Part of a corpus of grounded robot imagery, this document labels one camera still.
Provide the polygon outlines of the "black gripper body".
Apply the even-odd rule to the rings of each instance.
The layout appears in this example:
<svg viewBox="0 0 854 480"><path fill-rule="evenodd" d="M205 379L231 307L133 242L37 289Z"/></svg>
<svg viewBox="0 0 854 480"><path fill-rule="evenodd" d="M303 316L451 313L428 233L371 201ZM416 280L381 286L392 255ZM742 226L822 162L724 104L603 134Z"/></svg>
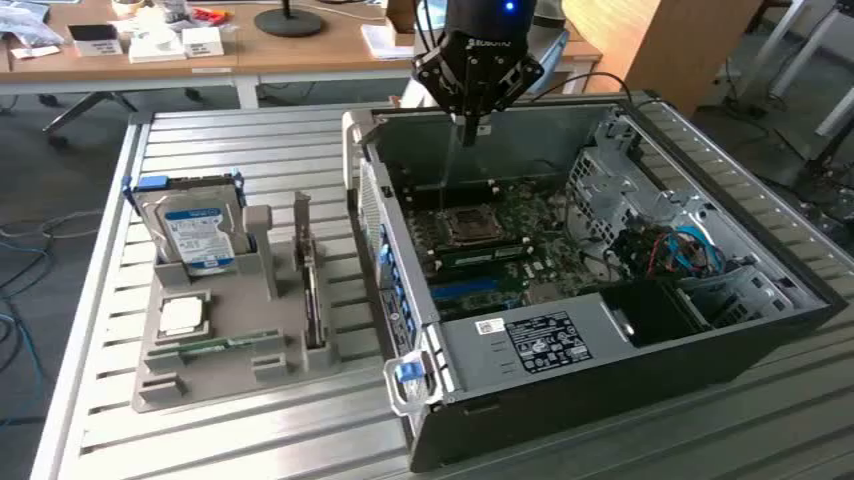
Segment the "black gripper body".
<svg viewBox="0 0 854 480"><path fill-rule="evenodd" d="M533 1L449 1L437 59L433 99L464 116L501 111L536 80L527 34Z"/></svg>

